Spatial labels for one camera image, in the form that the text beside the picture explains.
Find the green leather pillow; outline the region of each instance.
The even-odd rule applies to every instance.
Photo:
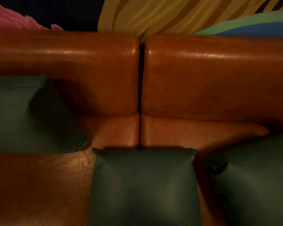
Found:
[[[229,225],[283,226],[283,133],[212,152],[205,165]]]
[[[87,143],[48,75],[0,77],[0,152],[69,153]]]
[[[193,149],[94,149],[89,226],[200,226]]]

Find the brown leather sofa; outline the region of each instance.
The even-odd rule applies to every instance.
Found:
[[[139,145],[138,64],[131,35],[0,32],[0,75],[48,73],[92,141],[65,155],[0,154],[0,225],[86,224],[91,148]]]
[[[141,145],[199,150],[203,225],[225,225],[201,156],[283,130],[283,40],[155,35],[145,45]]]
[[[65,155],[0,154],[0,225],[86,224],[91,148],[188,147],[204,226],[225,225],[201,157],[283,129],[283,40],[155,35],[145,45],[141,117],[136,37],[0,32],[0,75],[48,73],[91,146]]]

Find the sofa backrest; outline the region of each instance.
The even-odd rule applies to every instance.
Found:
[[[49,74],[75,115],[137,113],[138,62],[132,35],[0,31],[0,75]]]
[[[283,40],[155,35],[145,47],[143,114],[283,128]]]

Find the green pillow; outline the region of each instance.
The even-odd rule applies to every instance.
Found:
[[[89,226],[200,226],[193,149],[93,149]]]
[[[283,133],[212,152],[205,162],[229,225],[283,226]]]
[[[1,153],[69,153],[87,143],[48,75],[0,77]]]

